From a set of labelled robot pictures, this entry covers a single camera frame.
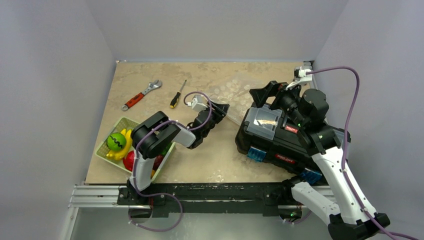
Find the toolbox lid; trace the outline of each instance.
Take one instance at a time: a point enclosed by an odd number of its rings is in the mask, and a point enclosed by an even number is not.
[[[269,140],[274,139],[278,121],[283,111],[280,109],[270,110],[269,105],[263,107],[251,107],[246,116],[245,122],[249,122],[247,131],[257,134]]]

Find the basket of fruit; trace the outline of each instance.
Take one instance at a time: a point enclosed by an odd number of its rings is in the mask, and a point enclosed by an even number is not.
[[[131,132],[139,123],[122,117],[109,132],[106,139],[98,146],[95,155],[106,162],[131,173],[135,152]],[[167,159],[171,156],[175,143],[170,143],[166,149],[154,160],[153,170],[151,172],[152,181],[158,176]]]

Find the beige marble table surface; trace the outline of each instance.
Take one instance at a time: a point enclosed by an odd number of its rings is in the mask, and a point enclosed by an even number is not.
[[[294,67],[301,65],[301,62],[120,62],[116,66],[94,151],[121,117],[141,123],[157,111],[163,111],[169,118],[183,124],[193,121],[198,113],[181,102],[174,109],[169,107],[186,79],[180,100],[189,92],[207,91],[239,73],[260,81],[263,87],[271,80],[291,82]],[[161,88],[148,93],[128,111],[121,110],[123,104],[156,79],[162,80]],[[224,118],[196,149],[177,144],[155,182],[279,182],[292,176],[282,168],[255,162],[239,153],[235,144],[238,128],[236,123]],[[102,160],[94,151],[85,183],[126,183],[130,174]]]

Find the transparent plastic sheet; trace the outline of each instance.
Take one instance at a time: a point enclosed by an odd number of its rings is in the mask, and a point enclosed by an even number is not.
[[[241,125],[246,111],[253,103],[249,90],[264,86],[263,81],[255,79],[247,73],[238,72],[222,81],[214,82],[214,85],[205,93],[213,102],[229,104],[226,117]]]

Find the red fruit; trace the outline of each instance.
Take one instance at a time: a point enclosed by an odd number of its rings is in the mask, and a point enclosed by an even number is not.
[[[131,172],[133,171],[133,166],[134,166],[134,151],[130,151],[126,157],[124,157],[122,159],[123,165],[125,166],[126,169],[130,170]]]
[[[158,170],[159,165],[161,165],[162,161],[164,160],[164,156],[163,155],[158,155],[155,159],[154,159],[154,163],[153,163],[153,170]]]

